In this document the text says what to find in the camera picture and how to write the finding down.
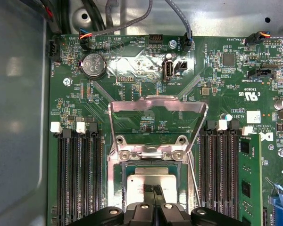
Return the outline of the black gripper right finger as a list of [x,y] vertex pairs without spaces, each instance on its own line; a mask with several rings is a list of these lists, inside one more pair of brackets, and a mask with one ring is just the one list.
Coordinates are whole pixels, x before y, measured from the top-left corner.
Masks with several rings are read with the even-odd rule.
[[159,222],[164,226],[242,226],[241,221],[205,207],[197,207],[190,214],[180,210],[179,205],[167,203],[162,187],[153,187]]

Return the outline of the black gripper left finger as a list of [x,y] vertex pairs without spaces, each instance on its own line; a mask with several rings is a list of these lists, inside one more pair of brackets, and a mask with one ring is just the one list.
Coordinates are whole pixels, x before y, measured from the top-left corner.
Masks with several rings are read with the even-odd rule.
[[117,207],[105,207],[71,226],[151,226],[154,220],[154,206],[150,202],[137,202],[126,211]]

